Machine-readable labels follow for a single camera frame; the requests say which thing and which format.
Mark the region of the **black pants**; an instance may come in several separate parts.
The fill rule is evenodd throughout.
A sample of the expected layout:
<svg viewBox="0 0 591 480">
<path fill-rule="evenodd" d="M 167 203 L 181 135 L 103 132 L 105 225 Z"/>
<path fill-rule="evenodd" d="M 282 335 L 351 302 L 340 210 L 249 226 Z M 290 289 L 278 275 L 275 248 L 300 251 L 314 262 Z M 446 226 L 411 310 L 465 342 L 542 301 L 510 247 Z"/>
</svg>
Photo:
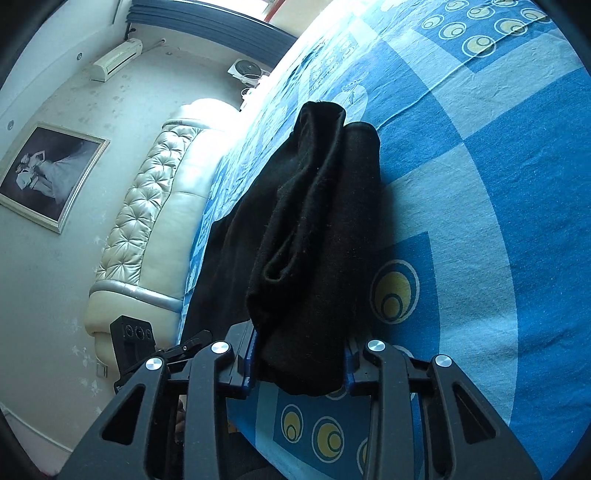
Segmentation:
<svg viewBox="0 0 591 480">
<path fill-rule="evenodd" d="M 211 226 L 183 337 L 256 330 L 256 378 L 291 395 L 345 381 L 346 345 L 367 326 L 362 289 L 381 204 L 376 129 L 308 102 L 235 207 Z"/>
</svg>

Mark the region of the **cream tufted leather headboard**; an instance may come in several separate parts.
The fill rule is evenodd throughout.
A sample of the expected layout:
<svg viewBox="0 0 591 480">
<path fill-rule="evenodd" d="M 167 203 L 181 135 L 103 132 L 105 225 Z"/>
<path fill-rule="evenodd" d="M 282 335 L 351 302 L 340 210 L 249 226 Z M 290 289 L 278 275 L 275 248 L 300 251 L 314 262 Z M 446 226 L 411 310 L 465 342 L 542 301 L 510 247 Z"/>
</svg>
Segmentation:
<svg viewBox="0 0 591 480">
<path fill-rule="evenodd" d="M 84 324 L 99 363 L 115 368 L 110 325 L 147 321 L 157 347 L 176 342 L 189 256 L 214 171 L 235 135 L 238 109 L 204 98 L 161 126 L 108 234 Z"/>
</svg>

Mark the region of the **framed wedding photo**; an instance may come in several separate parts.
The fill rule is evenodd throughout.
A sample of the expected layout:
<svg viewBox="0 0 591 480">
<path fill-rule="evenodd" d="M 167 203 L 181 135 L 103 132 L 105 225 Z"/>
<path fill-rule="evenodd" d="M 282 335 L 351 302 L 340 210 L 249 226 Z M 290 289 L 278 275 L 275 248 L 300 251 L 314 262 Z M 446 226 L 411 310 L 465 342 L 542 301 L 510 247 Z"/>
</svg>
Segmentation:
<svg viewBox="0 0 591 480">
<path fill-rule="evenodd" d="M 1 163 L 1 205 L 61 233 L 73 204 L 110 141 L 37 122 Z"/>
</svg>

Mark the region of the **white round desk fan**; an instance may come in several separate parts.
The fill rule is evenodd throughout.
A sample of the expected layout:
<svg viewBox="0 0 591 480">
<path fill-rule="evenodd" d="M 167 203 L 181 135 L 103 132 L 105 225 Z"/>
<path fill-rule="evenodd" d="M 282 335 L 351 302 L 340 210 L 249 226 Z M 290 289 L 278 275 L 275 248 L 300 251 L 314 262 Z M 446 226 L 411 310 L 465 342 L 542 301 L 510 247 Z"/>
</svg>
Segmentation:
<svg viewBox="0 0 591 480">
<path fill-rule="evenodd" d="M 256 88 L 263 77 L 270 75 L 270 71 L 264 70 L 259 64 L 250 60 L 237 59 L 228 68 L 228 74 L 246 87 Z"/>
</svg>

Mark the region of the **blue patterned bed sheet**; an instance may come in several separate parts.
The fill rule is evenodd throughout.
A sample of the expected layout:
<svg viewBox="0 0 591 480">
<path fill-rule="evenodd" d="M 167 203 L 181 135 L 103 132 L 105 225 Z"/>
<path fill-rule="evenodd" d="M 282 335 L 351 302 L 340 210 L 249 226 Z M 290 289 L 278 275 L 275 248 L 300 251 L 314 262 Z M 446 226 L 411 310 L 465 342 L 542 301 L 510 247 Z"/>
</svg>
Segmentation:
<svg viewBox="0 0 591 480">
<path fill-rule="evenodd" d="M 189 257 L 308 101 L 381 140 L 383 223 L 356 292 L 405 353 L 450 356 L 544 478 L 590 423 L 590 76 L 531 1 L 335 1 L 252 96 Z"/>
</svg>

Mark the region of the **blue pleated curtain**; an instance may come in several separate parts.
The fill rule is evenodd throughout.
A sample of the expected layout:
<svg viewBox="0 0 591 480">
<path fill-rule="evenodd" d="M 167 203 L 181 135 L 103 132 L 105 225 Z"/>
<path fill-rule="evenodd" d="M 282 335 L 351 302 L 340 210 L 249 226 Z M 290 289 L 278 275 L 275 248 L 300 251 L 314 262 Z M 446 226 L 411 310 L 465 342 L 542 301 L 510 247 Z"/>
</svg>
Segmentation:
<svg viewBox="0 0 591 480">
<path fill-rule="evenodd" d="M 127 22 L 193 35 L 270 67 L 297 41 L 296 36 L 263 20 L 202 1 L 132 1 Z"/>
</svg>

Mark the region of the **bright window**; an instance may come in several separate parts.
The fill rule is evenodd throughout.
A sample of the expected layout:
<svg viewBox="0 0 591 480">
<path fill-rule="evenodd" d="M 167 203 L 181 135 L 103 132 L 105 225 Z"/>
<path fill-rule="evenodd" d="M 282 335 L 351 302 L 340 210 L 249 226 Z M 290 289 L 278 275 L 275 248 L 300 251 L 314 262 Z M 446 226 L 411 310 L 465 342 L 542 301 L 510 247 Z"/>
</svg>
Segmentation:
<svg viewBox="0 0 591 480">
<path fill-rule="evenodd" d="M 276 4 L 280 4 L 280 1 L 276 0 L 204 0 L 204 2 L 259 20 L 266 19 Z"/>
</svg>

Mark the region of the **white wall air conditioner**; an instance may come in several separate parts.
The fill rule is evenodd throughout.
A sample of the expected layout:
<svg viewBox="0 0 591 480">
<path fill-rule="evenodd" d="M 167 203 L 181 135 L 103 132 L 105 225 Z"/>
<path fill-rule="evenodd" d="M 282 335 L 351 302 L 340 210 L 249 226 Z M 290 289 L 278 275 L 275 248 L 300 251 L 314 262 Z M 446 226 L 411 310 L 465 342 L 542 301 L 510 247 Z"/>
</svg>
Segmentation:
<svg viewBox="0 0 591 480">
<path fill-rule="evenodd" d="M 138 57 L 143 50 L 139 39 L 131 38 L 96 60 L 90 68 L 90 79 L 104 83 L 116 72 Z"/>
</svg>

